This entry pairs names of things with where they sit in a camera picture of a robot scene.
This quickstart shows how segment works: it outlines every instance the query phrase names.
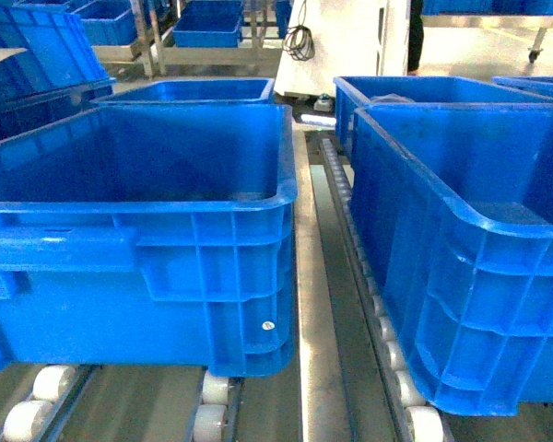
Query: plastic crate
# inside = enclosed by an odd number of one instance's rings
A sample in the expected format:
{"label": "plastic crate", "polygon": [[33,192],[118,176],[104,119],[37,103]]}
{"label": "plastic crate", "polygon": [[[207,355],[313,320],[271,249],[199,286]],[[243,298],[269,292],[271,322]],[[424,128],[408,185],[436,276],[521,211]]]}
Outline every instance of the plastic crate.
{"label": "plastic crate", "polygon": [[553,402],[553,106],[357,115],[351,213],[418,390],[464,415]]}
{"label": "plastic crate", "polygon": [[168,103],[239,103],[274,102],[275,80],[272,78],[239,78],[229,80],[160,81],[121,94],[95,99],[97,106]]}
{"label": "plastic crate", "polygon": [[20,47],[0,63],[0,102],[109,77],[78,16],[0,6],[0,48]]}
{"label": "plastic crate", "polygon": [[424,15],[436,16],[443,13],[491,12],[492,0],[426,0]]}
{"label": "plastic crate", "polygon": [[237,14],[186,15],[172,31],[176,46],[184,48],[237,48],[241,17]]}
{"label": "plastic crate", "polygon": [[553,103],[547,97],[461,77],[344,76],[334,83],[335,133],[351,162],[353,112],[372,105],[374,97],[395,94],[416,103]]}
{"label": "plastic crate", "polygon": [[553,76],[494,76],[494,83],[553,98]]}
{"label": "plastic crate", "polygon": [[123,46],[137,39],[131,7],[126,2],[96,0],[79,8],[88,40],[95,46]]}
{"label": "plastic crate", "polygon": [[0,142],[0,369],[276,373],[296,195],[286,106],[101,108]]}
{"label": "plastic crate", "polygon": [[71,117],[92,106],[90,101],[112,93],[115,79],[25,97],[0,104],[0,139]]}
{"label": "plastic crate", "polygon": [[291,20],[293,8],[288,0],[281,0],[275,3],[276,25],[278,26],[278,37],[284,39],[287,36],[288,23]]}
{"label": "plastic crate", "polygon": [[525,0],[524,12],[533,16],[553,16],[553,0]]}
{"label": "plastic crate", "polygon": [[182,10],[182,16],[213,15],[213,14],[243,14],[243,2],[241,0],[194,0],[186,4]]}
{"label": "plastic crate", "polygon": [[522,14],[525,0],[493,0],[492,10],[500,14]]}

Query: metal rail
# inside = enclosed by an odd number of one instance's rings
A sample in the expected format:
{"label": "metal rail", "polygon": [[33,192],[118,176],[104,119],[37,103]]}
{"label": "metal rail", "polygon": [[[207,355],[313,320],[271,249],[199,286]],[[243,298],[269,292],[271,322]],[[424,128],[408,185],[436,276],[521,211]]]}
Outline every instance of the metal rail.
{"label": "metal rail", "polygon": [[[342,227],[342,237],[347,252],[350,267],[354,274],[357,288],[359,291],[359,299],[365,313],[365,321],[368,324],[369,335],[371,337],[372,348],[375,350],[379,369],[382,373],[383,386],[385,396],[389,404],[391,416],[394,420],[395,433],[398,440],[403,442],[411,442],[412,436],[408,429],[406,414],[404,407],[399,399],[399,390],[394,381],[394,372],[389,367],[386,360],[380,357],[383,355],[384,342],[380,334],[377,332],[374,306],[372,303],[372,291],[377,289],[376,283],[372,277],[367,279],[365,273],[368,273],[368,264],[362,262],[357,254],[357,248],[353,240],[353,235],[356,236],[356,228],[353,228],[354,223],[350,216],[348,201],[352,194],[350,183],[347,175],[338,160],[336,149],[329,139],[323,139],[321,142],[321,150],[324,154],[324,169],[328,180],[330,193],[334,201],[334,206],[340,226]],[[443,422],[444,441],[454,442],[451,430],[446,423]]]}
{"label": "metal rail", "polygon": [[484,16],[439,15],[423,16],[426,28],[550,28],[553,16]]}
{"label": "metal rail", "polygon": [[305,135],[294,133],[302,442],[352,440]]}

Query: stacked blue crate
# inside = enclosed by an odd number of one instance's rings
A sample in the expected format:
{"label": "stacked blue crate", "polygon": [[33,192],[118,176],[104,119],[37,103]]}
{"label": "stacked blue crate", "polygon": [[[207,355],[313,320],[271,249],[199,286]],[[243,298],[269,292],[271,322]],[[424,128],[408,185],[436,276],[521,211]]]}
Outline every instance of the stacked blue crate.
{"label": "stacked blue crate", "polygon": [[75,15],[0,6],[0,48],[0,102],[109,78]]}
{"label": "stacked blue crate", "polygon": [[92,99],[112,93],[115,80],[96,60],[77,17],[0,7],[0,46],[19,45],[28,50],[0,62],[0,140],[84,111]]}

